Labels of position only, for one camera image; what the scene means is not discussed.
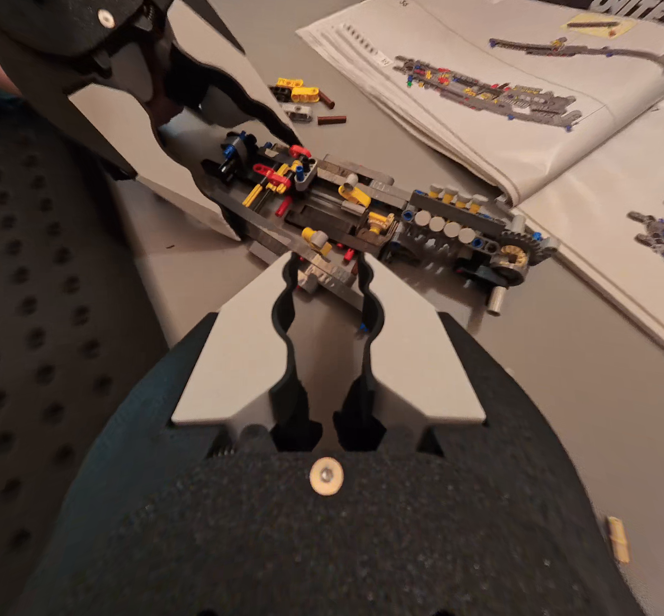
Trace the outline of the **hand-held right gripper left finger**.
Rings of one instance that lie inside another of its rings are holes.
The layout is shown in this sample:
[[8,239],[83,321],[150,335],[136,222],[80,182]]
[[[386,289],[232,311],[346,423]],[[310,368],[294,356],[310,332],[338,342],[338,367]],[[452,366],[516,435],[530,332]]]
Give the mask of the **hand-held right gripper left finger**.
[[289,329],[299,256],[287,252],[221,306],[171,416],[177,427],[219,424],[232,440],[264,427],[280,451],[312,451],[311,420]]

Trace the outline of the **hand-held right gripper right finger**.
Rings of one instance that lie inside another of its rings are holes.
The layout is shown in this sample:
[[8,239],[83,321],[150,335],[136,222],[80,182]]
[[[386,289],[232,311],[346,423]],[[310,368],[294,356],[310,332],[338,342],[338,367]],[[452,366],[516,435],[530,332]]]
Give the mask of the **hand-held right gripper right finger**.
[[361,254],[358,274],[366,337],[360,374],[333,414],[341,448],[419,449],[438,426],[482,426],[486,411],[435,307],[376,257]]

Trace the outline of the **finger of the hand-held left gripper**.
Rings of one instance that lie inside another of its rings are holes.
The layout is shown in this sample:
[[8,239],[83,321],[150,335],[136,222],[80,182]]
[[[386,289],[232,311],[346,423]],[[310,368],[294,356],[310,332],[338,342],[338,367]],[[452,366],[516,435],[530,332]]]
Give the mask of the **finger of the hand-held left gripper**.
[[291,120],[245,54],[184,0],[167,10],[171,81],[208,123],[225,128],[260,122],[278,140],[300,146]]
[[68,99],[126,160],[139,183],[212,230],[235,242],[241,240],[220,205],[203,194],[189,169],[163,149],[147,109],[136,97],[90,84]]

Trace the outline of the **multicoloured lego chassis assembly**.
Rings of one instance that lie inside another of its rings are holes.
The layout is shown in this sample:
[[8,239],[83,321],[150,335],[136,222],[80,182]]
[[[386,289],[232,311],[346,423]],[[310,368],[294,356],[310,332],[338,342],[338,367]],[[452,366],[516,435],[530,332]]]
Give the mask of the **multicoloured lego chassis assembly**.
[[265,142],[231,132],[218,156],[201,161],[211,193],[217,187],[246,209],[299,234],[318,254],[333,249],[342,263],[361,254],[440,272],[451,268],[486,295],[490,315],[528,272],[559,250],[552,237],[527,228],[523,216],[502,219],[487,212],[488,200],[451,187],[405,191],[394,180],[362,165],[301,146]]

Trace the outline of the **lego instruction booklet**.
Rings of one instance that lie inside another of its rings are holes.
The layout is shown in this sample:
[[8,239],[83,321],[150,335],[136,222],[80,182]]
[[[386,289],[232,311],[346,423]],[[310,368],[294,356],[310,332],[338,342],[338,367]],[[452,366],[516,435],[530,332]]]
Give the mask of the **lego instruction booklet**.
[[297,35],[663,342],[663,0],[365,0]]

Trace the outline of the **tan lego pin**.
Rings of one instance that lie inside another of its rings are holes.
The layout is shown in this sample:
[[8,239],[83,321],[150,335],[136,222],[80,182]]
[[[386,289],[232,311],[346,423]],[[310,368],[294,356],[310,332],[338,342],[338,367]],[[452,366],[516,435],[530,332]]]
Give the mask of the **tan lego pin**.
[[614,560],[623,565],[629,564],[631,553],[623,521],[615,516],[607,516],[606,526]]

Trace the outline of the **black perforated panel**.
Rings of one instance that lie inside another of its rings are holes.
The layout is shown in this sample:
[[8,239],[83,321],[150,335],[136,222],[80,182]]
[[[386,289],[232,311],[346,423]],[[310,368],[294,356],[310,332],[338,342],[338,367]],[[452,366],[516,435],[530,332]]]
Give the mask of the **black perforated panel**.
[[2,615],[88,449],[166,351],[101,163],[2,99]]

